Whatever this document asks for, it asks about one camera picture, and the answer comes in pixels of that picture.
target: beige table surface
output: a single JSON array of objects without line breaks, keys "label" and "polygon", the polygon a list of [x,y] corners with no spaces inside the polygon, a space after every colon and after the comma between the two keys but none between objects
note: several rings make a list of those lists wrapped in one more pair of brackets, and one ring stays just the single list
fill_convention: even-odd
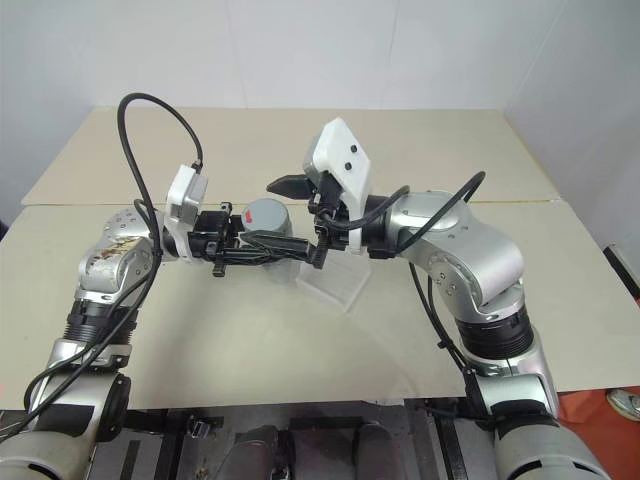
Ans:
[{"label": "beige table surface", "polygon": [[[210,179],[206,203],[249,202],[268,183],[302,173],[312,139],[342,116],[372,162],[373,193],[409,184],[456,191],[478,170],[476,201],[549,200],[558,194],[502,114],[491,110],[180,109],[198,133]],[[154,202],[164,202],[180,163],[195,150],[158,108],[132,107],[128,132]],[[115,108],[93,111],[25,197],[26,205],[126,204],[139,196],[122,155]]]},{"label": "beige table surface", "polygon": [[[0,243],[0,408],[21,408],[73,300],[77,263],[116,206],[33,206]],[[640,311],[562,201],[477,204],[526,259],[525,286],[559,390],[640,384]],[[304,207],[295,233],[311,234]],[[462,395],[399,259],[372,261],[350,314],[260,268],[168,263],[138,319],[131,408]],[[452,320],[440,311],[452,335]]]}]

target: black cable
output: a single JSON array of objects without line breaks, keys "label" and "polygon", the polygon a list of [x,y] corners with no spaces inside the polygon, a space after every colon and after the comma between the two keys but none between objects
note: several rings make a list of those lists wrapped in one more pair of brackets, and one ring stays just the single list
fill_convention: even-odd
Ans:
[{"label": "black cable", "polygon": [[144,202],[139,198],[136,198],[133,201],[133,207],[136,209],[136,212],[138,212],[138,215],[142,217],[142,221],[149,229],[149,232],[151,232],[151,224],[149,223],[149,217],[147,216],[147,212],[144,211],[145,209]]},{"label": "black cable", "polygon": [[65,378],[60,385],[56,387],[56,389],[51,392],[46,399],[44,399],[36,408],[34,408],[27,416],[16,426],[16,428],[11,432],[9,436],[13,436],[19,433],[24,427],[29,425],[33,419],[35,419],[38,415],[40,415],[46,408],[49,407],[55,400],[60,397],[64,393],[64,391],[71,385],[80,375],[84,373],[84,371],[91,366],[96,358],[102,353],[102,351],[109,345],[111,340],[118,334],[118,331],[122,326],[127,323],[129,318],[133,315],[133,313],[140,307],[142,302],[144,301],[147,293],[151,289],[151,285],[153,284],[153,280],[160,266],[160,257],[153,258],[153,264],[151,266],[151,271],[148,274],[148,280],[145,283],[142,292],[136,299],[135,303],[130,307],[129,311],[122,317],[122,319],[118,322],[118,324],[113,328],[113,330],[107,334],[107,336],[96,346],[93,350],[93,353],[89,355],[89,357],[82,362],[82,364],[74,370],[67,378]]},{"label": "black cable", "polygon": [[[129,288],[127,288],[124,292],[122,292],[122,295],[120,295],[120,297],[118,298],[118,300],[116,300],[111,307],[109,308],[109,310],[107,310],[107,314],[106,317],[110,317],[113,312],[115,312],[115,310],[134,292],[136,291],[140,285],[142,285],[145,280],[147,279],[147,275],[143,276],[142,278],[138,279],[133,285],[131,285]],[[64,367],[66,367],[67,365],[69,365],[70,363],[76,361],[78,358],[83,357],[84,355],[86,355],[92,348],[94,348],[96,346],[97,342],[94,343],[90,343],[87,344],[81,351],[79,351],[78,353],[76,353],[75,355],[66,358],[60,362],[55,363],[54,365],[50,366],[49,368],[47,368],[46,370],[43,370],[42,372],[40,372],[38,375],[36,375],[31,382],[29,382],[29,385],[27,386],[25,392],[24,392],[24,397],[22,399],[23,404],[24,404],[24,408],[25,410],[29,410],[29,406],[31,405],[31,394],[33,393],[33,390],[36,388],[37,384],[43,380],[46,377],[49,377],[51,375],[53,375],[54,373],[58,372],[59,370],[63,369]]]},{"label": "black cable", "polygon": [[[155,280],[158,269],[160,268],[160,262],[162,259],[160,230],[158,228],[158,222],[150,221],[150,219],[155,218],[155,209],[153,207],[153,202],[151,201],[149,191],[147,190],[147,187],[144,183],[142,175],[140,174],[140,170],[138,169],[138,165],[133,156],[133,151],[131,150],[131,145],[129,144],[129,138],[127,136],[125,113],[127,110],[127,106],[134,100],[147,100],[149,102],[155,103],[156,105],[163,107],[165,110],[171,113],[185,127],[185,129],[193,139],[193,142],[196,146],[198,161],[194,162],[194,164],[192,165],[192,168],[194,168],[198,173],[202,169],[203,155],[202,155],[202,147],[200,145],[200,141],[198,140],[198,137],[196,136],[191,126],[182,117],[182,115],[180,115],[180,113],[178,113],[173,107],[171,107],[169,104],[165,103],[164,101],[160,100],[159,98],[153,97],[146,93],[131,93],[125,96],[120,101],[120,104],[118,105],[118,112],[117,112],[118,134],[120,137],[120,143],[122,144],[122,149],[124,151],[125,158],[127,160],[127,163],[129,164],[129,168],[131,169],[133,177],[136,181],[138,190],[140,190],[140,194],[142,195],[144,206],[147,209],[147,217],[145,219],[145,217],[143,216],[143,219],[146,220],[145,223],[147,223],[147,226],[150,228],[151,239],[153,242],[153,245],[152,245],[153,261],[151,264],[151,269],[147,274],[147,276],[143,277],[139,281],[139,284],[138,282],[136,282],[137,285],[134,284],[136,285],[135,288],[132,288],[131,291],[128,291],[128,294],[130,294],[131,292],[139,288],[140,285],[142,285],[142,283],[144,283],[142,291],[136,298],[135,302],[131,305],[131,307],[129,307],[129,310],[127,311],[127,313],[125,313],[125,315],[115,325],[115,327],[111,330],[111,332],[109,332],[105,336],[105,338],[97,346],[95,346],[95,348],[93,348],[93,352],[89,355],[89,357],[85,361],[82,362],[82,364],[76,370],[73,371],[73,373],[71,373],[60,385],[58,385],[58,387],[56,387],[56,389],[53,392],[51,392],[46,399],[40,402],[40,404],[36,408],[34,408],[20,422],[20,424],[18,424],[18,426],[16,426],[16,428],[11,432],[9,436],[13,436],[19,433],[25,426],[27,426],[31,421],[33,421],[33,419],[35,419],[47,407],[49,407],[49,405],[51,405],[58,397],[60,397],[60,395],[62,395],[62,393],[64,393],[64,391],[69,387],[69,385],[71,385],[80,375],[82,375],[82,373],[84,373],[84,371],[87,368],[91,366],[94,360],[98,358],[98,356],[102,353],[102,351],[110,344],[111,340],[118,334],[122,326],[125,325],[129,320],[129,318],[133,315],[133,313],[137,311],[138,308],[140,308],[140,305],[142,304],[147,294],[149,293],[149,290],[153,285],[153,281]],[[108,310],[107,316],[111,316],[113,312],[115,312],[116,308],[117,308],[116,304],[112,305],[111,308]]]},{"label": "black cable", "polygon": [[126,128],[124,128],[124,112],[127,109],[127,105],[129,105],[134,100],[146,100],[148,102],[155,103],[156,105],[164,108],[167,112],[173,115],[176,118],[176,120],[180,122],[180,124],[182,124],[185,130],[189,133],[189,136],[191,137],[191,140],[193,140],[193,143],[196,147],[197,161],[195,161],[191,165],[191,168],[193,168],[197,173],[200,173],[200,171],[202,170],[202,167],[204,166],[204,161],[202,159],[203,157],[202,145],[200,144],[200,140],[198,139],[196,132],[193,130],[193,128],[191,128],[191,125],[189,125],[189,122],[187,122],[187,120],[175,108],[173,108],[171,105],[164,102],[163,100],[160,100],[159,98],[154,97],[153,95],[149,95],[148,93],[140,93],[140,92],[130,93],[120,101],[120,105],[118,106],[118,133],[120,133],[120,142],[122,143],[122,148],[125,150],[125,156],[131,156],[131,158],[133,158],[133,153],[131,152],[131,147],[129,146],[129,139],[126,136]]},{"label": "black cable", "polygon": [[416,243],[422,236],[427,233],[442,217],[444,217],[449,210],[451,210],[456,203],[458,203],[464,197],[464,201],[468,202],[471,196],[478,189],[484,177],[486,176],[485,172],[476,173],[471,179],[465,183],[460,190],[458,190],[453,197],[451,197],[447,203],[445,203],[440,209],[436,212],[436,214],[429,219],[427,223],[425,223],[422,227],[418,229],[416,233],[411,235],[407,240],[405,240],[399,247],[397,254],[400,254],[411,245]]},{"label": "black cable", "polygon": [[370,224],[371,222],[377,220],[384,212],[389,210],[389,208],[396,203],[400,197],[409,193],[409,186],[404,185],[400,187],[398,190],[393,192],[390,197],[384,199],[380,204],[378,204],[373,210],[366,213],[364,217],[359,218],[357,220],[353,220],[351,222],[340,222],[338,220],[334,220],[329,216],[328,213],[324,213],[321,215],[322,221],[329,227],[334,228],[336,230],[357,230],[358,228],[362,228],[365,225]]},{"label": "black cable", "polygon": [[442,325],[438,314],[435,313],[435,304],[430,303],[427,297],[425,297],[424,290],[422,289],[422,285],[420,284],[420,278],[418,277],[418,272],[416,271],[416,267],[413,263],[409,263],[409,270],[411,271],[411,277],[413,278],[413,283],[416,286],[416,290],[418,291],[418,296],[420,297],[422,306],[427,313],[427,317],[429,318],[433,329],[436,331],[436,335],[438,335],[438,338],[440,339],[438,346],[447,349],[449,355],[451,355],[451,358],[453,359],[458,369],[462,371],[467,366],[466,359],[464,358],[460,350],[455,346],[453,340],[451,340],[451,337],[444,328],[444,325]]}]

